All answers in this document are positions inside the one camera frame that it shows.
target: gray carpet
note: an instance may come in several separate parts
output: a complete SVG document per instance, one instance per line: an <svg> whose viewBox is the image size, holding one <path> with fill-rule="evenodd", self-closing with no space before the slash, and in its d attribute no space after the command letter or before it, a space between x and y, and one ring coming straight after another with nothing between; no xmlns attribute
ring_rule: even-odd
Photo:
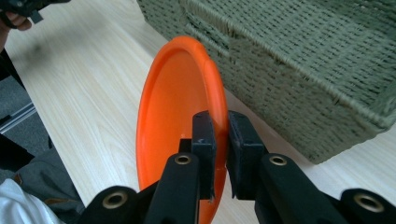
<svg viewBox="0 0 396 224"><path fill-rule="evenodd" d="M0 81L0 118L11 115L31 102L26 90L13 77ZM37 113L4 134L8 139L38 155L49 149L49 136ZM13 175L0 170L0 184Z"/></svg>

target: gray pants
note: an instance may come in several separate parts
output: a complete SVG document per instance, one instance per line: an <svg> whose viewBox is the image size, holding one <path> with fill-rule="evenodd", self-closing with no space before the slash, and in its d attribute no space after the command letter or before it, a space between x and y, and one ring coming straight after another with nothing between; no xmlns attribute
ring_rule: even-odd
<svg viewBox="0 0 396 224"><path fill-rule="evenodd" d="M77 223L85 209L55 148L32 159L16 172L14 180L65 223Z"/></svg>

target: light wood tabletop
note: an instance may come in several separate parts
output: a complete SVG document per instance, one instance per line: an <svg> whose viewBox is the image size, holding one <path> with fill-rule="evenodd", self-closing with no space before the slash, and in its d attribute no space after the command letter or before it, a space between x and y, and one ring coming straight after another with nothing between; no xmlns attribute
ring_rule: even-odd
<svg viewBox="0 0 396 224"><path fill-rule="evenodd" d="M135 0L73 0L41 11L27 32L6 45L84 204L114 185L138 190L137 111L149 67L167 41ZM322 191L339 198L363 188L396 204L396 126L314 165L228 91L231 110L246 114L269 151L291 157ZM214 223L255 223L253 202L226 188Z"/></svg>

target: wicker basket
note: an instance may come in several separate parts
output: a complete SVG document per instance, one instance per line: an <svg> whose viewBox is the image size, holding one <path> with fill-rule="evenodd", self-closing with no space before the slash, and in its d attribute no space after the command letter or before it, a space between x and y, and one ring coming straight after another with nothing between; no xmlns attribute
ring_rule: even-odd
<svg viewBox="0 0 396 224"><path fill-rule="evenodd" d="M395 1L137 2L166 38L199 39L225 87L312 162L395 123Z"/></svg>

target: orange disc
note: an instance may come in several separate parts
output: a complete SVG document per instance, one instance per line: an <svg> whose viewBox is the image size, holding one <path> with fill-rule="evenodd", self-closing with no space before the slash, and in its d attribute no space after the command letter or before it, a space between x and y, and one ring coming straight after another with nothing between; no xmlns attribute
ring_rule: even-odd
<svg viewBox="0 0 396 224"><path fill-rule="evenodd" d="M140 101L136 165L141 189L161 178L180 139L191 138L192 116L206 110L217 142L215 199L200 201L200 223L212 221L224 189L228 111L219 71L204 46L191 37L176 37L154 59Z"/></svg>

